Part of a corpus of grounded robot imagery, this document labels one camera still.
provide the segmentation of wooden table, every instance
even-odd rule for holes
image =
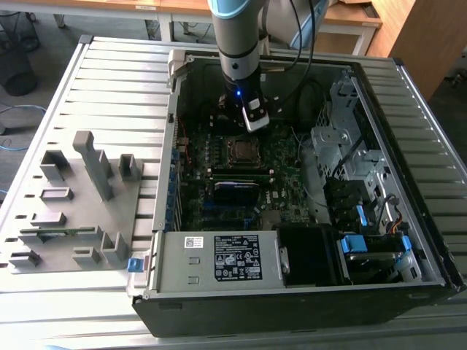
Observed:
[[[156,10],[160,2],[161,0],[0,0],[0,10],[157,20]]]
[[[163,41],[173,41],[173,22],[211,23],[207,0],[0,0],[0,9],[61,15],[158,20]],[[382,21],[369,17],[360,5],[335,4],[326,13],[316,43],[317,52],[365,55]]]
[[[212,22],[207,0],[161,0],[158,19],[163,41],[173,40],[173,22]],[[375,31],[381,26],[381,19],[369,17],[361,5],[335,4],[326,12],[316,50],[365,55]]]

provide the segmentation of power supply label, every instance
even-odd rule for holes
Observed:
[[[214,264],[218,282],[263,279],[258,236],[215,236]]]

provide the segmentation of aluminum profile table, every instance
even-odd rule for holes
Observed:
[[[149,248],[169,96],[167,60],[174,48],[215,50],[212,45],[99,37],[78,44],[1,208],[2,241],[10,234],[4,226],[5,218],[20,210],[17,203],[26,191],[23,184],[40,174],[37,163],[47,143],[68,147],[66,135],[86,129],[94,133],[96,142],[109,157],[130,152],[144,161],[131,249],[137,252]],[[273,53],[295,55],[285,50]],[[357,61],[362,65],[436,224],[459,270],[466,276],[467,171],[406,69],[390,59],[350,55],[316,55],[316,58]],[[5,256],[0,255],[0,263],[4,261]],[[378,349],[394,346],[413,349],[415,344],[427,344],[432,349],[437,342],[444,346],[446,341],[451,349],[456,349],[456,344],[467,339],[467,335],[458,334],[467,331],[465,292],[442,305],[416,308],[387,324],[370,327],[157,339],[131,307],[125,271],[11,275],[5,267],[0,264],[2,342],[7,341],[5,337],[17,341],[35,339],[68,349],[220,349],[272,345],[290,349],[292,344],[332,341],[375,349],[373,339],[378,338]]]

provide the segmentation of barcode sticker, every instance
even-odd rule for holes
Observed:
[[[364,27],[379,27],[379,24],[378,23],[363,22],[362,26],[364,26]]]
[[[203,237],[185,237],[185,248],[202,248]]]
[[[145,9],[146,11],[155,11],[155,6],[136,5],[136,9]]]

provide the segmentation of floor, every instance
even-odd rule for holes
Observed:
[[[60,82],[66,65],[72,56],[78,39],[83,34],[112,36],[129,39],[147,39],[142,20],[96,19],[94,17],[66,16],[67,27],[57,28],[52,15],[36,14],[36,30],[42,46],[29,55],[34,71],[39,78],[39,86],[33,93],[13,98],[0,88],[0,103],[10,105],[37,104],[47,107]],[[190,28],[193,35],[184,35],[182,26],[175,23],[175,39],[180,41],[214,43],[214,33],[208,25],[199,24]],[[448,137],[467,162],[467,85],[452,89],[443,82],[431,99],[430,105],[438,116]],[[15,109],[0,114],[1,122],[8,132],[0,136],[0,145],[7,147],[27,147],[31,142],[42,113],[34,109]],[[0,190],[7,191],[15,177],[26,152],[8,152],[0,149]]]

